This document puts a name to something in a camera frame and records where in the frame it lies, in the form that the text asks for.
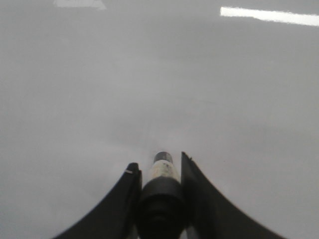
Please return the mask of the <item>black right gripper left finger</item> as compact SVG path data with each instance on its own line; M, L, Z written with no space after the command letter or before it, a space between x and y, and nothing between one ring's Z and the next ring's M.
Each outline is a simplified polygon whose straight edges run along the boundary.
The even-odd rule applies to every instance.
M142 189L142 172L129 163L112 190L82 219L56 239L137 239L134 213Z

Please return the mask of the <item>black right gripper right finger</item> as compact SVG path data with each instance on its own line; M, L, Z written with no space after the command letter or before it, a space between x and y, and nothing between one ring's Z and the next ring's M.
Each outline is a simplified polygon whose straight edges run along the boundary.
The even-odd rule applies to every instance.
M232 204L185 152L181 153L181 185L188 214L188 239L283 238Z

